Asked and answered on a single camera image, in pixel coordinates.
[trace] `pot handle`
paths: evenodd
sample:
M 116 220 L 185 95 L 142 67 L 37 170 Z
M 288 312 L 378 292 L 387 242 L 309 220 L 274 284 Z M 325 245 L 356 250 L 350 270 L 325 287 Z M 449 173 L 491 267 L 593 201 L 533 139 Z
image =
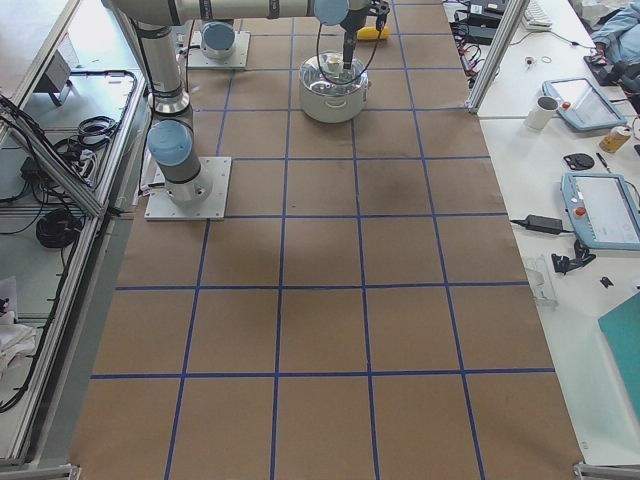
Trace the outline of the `pot handle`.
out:
M 347 101 L 343 100 L 342 103 L 334 105 L 333 103 L 329 103 L 328 101 L 325 100 L 324 104 L 329 108 L 333 108 L 334 110 L 338 110 L 340 108 L 346 107 L 347 106 Z

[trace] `blue joint cap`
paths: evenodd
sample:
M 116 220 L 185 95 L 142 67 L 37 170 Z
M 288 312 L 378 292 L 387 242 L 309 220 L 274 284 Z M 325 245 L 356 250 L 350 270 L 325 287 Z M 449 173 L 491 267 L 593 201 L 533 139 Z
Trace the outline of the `blue joint cap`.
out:
M 210 22 L 202 27 L 202 41 L 213 50 L 229 50 L 236 39 L 233 25 Z
M 338 25 L 347 18 L 349 0 L 315 0 L 313 14 L 323 25 Z
M 191 131 L 175 120 L 163 120 L 149 130 L 147 145 L 153 158 L 163 166 L 176 167 L 191 154 Z

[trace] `yellow object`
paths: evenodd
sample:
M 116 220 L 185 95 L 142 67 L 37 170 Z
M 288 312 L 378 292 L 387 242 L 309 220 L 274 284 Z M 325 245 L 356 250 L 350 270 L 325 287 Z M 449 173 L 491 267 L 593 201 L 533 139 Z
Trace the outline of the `yellow object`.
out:
M 385 25 L 382 29 L 380 40 L 385 40 L 389 36 L 389 26 Z M 376 27 L 363 27 L 358 30 L 358 40 L 377 40 L 378 31 Z

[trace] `teal folder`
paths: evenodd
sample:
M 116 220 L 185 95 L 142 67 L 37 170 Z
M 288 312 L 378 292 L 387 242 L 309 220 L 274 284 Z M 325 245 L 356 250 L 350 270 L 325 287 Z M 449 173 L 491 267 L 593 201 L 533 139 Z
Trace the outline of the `teal folder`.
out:
M 613 352 L 636 418 L 640 419 L 640 293 L 598 322 Z

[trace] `keyboard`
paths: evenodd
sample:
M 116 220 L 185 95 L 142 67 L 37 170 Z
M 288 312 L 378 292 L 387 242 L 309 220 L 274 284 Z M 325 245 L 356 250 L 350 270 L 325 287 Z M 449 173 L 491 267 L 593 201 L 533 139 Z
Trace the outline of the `keyboard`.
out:
M 529 6 L 522 16 L 522 25 L 532 32 L 548 32 L 553 22 L 549 15 L 538 4 L 537 0 L 529 0 Z

